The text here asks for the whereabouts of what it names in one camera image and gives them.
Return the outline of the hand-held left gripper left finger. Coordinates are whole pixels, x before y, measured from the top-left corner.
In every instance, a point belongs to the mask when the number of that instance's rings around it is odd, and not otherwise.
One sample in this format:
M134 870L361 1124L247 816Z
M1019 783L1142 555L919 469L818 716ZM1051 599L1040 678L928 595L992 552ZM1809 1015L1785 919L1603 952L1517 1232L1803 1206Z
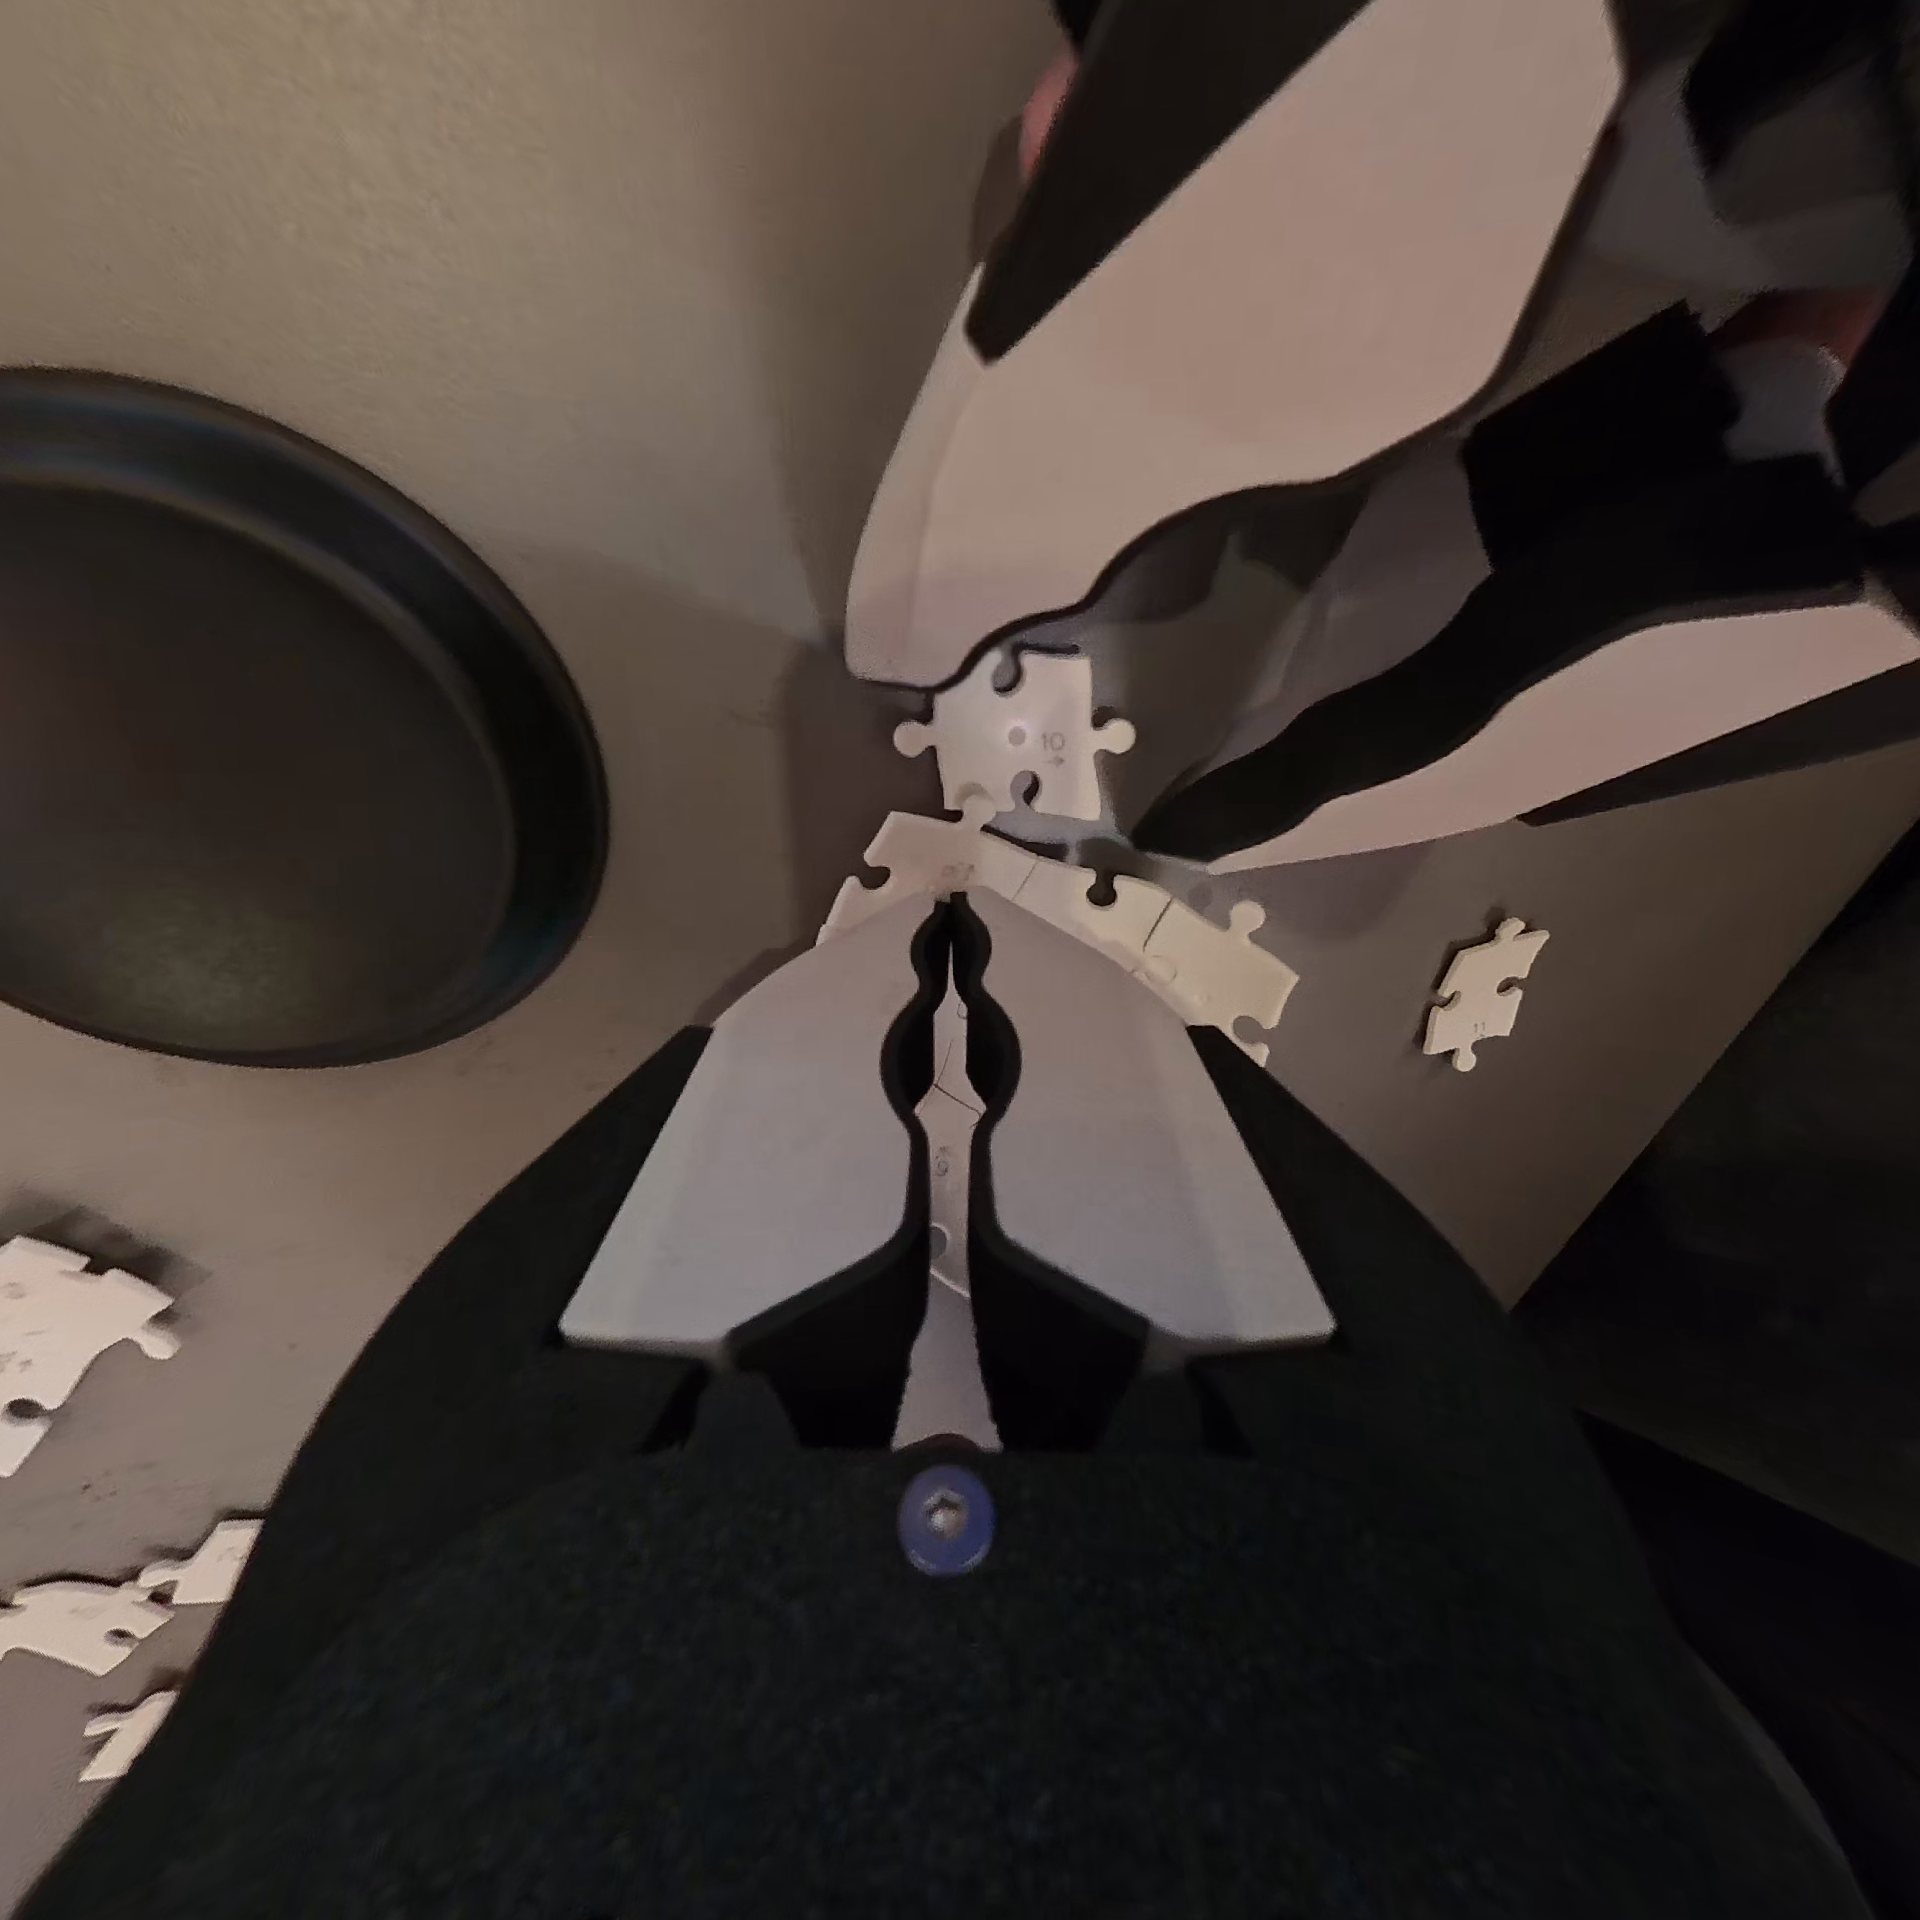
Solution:
M933 1011L949 906L768 974L699 1050L560 1318L573 1347L766 1380L798 1439L887 1448L928 1308Z

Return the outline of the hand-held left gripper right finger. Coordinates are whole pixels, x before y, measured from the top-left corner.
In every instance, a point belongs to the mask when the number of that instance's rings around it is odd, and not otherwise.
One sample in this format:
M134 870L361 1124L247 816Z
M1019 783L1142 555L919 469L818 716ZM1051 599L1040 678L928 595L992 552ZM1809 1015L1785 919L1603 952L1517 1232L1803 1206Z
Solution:
M1317 1348L1338 1318L1190 1026L1002 896L954 906L984 1115L978 1368L1008 1452L1088 1452L1142 1375Z

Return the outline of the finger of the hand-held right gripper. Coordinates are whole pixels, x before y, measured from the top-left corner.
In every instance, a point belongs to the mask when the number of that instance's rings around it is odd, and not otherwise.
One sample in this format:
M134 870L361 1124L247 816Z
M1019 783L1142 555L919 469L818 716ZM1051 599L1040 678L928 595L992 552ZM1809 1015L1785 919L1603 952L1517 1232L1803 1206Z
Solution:
M1064 98L857 544L862 682L949 684L1166 520L1461 416L1626 82L1603 2L1057 12Z
M1143 852L1209 872L1415 847L1670 774L1728 783L1757 728L1917 676L1883 583L1738 588L1603 559L1336 564L1278 676L1149 803Z

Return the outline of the curved assembled puzzle section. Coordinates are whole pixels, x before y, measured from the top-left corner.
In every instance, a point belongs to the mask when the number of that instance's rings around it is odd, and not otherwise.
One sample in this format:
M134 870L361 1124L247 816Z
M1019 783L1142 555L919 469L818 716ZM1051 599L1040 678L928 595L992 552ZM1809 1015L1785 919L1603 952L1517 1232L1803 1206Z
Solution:
M1088 870L1032 855L989 832L974 810L965 822L894 811L867 851L879 886L846 879L818 944L861 928L911 898L1002 896L1115 962L1177 1015L1197 1042L1222 1039L1233 1066L1264 1067L1267 1050L1240 1023L1281 1021L1296 974L1255 944L1264 924L1255 903L1238 903L1211 924L1149 879L1119 877L1113 901L1096 903Z

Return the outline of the single white puzzle piece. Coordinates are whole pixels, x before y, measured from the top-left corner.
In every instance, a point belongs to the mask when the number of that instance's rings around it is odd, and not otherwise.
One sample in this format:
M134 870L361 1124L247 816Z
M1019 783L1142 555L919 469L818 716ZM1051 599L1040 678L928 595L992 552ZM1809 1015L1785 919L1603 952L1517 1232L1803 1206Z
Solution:
M897 751L935 754L944 805L989 800L1011 811L1024 782L1032 810L1096 822L1102 813L1101 754L1128 754L1136 728L1096 719L1094 663L1083 656L1011 656L991 648L963 678L937 690L928 718L894 731Z
M1457 1072L1473 1072L1482 1042L1513 1034L1526 982L1547 942L1547 928L1504 919L1482 942L1461 946L1433 990L1425 1055L1447 1058Z

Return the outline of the spread of white puzzle pieces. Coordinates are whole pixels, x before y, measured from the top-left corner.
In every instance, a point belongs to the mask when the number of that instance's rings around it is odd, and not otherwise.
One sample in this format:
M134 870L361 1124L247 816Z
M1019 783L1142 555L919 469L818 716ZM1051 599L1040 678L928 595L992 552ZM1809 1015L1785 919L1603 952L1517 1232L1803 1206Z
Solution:
M107 1350L131 1344L169 1359L182 1340L175 1300L123 1271L43 1238L3 1248L3 1474L16 1477L54 1416ZM264 1517L218 1520L192 1550L106 1580L49 1575L6 1592L3 1653L107 1677L175 1615L230 1603L256 1548Z

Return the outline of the black round puzzle stand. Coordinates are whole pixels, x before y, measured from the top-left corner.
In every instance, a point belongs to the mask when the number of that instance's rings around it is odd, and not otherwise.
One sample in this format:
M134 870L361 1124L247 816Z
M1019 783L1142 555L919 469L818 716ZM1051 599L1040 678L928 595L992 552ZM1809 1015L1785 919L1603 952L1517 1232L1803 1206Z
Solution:
M3 999L328 1070L510 1012L581 942L608 779L565 663L344 453L128 374L3 374Z

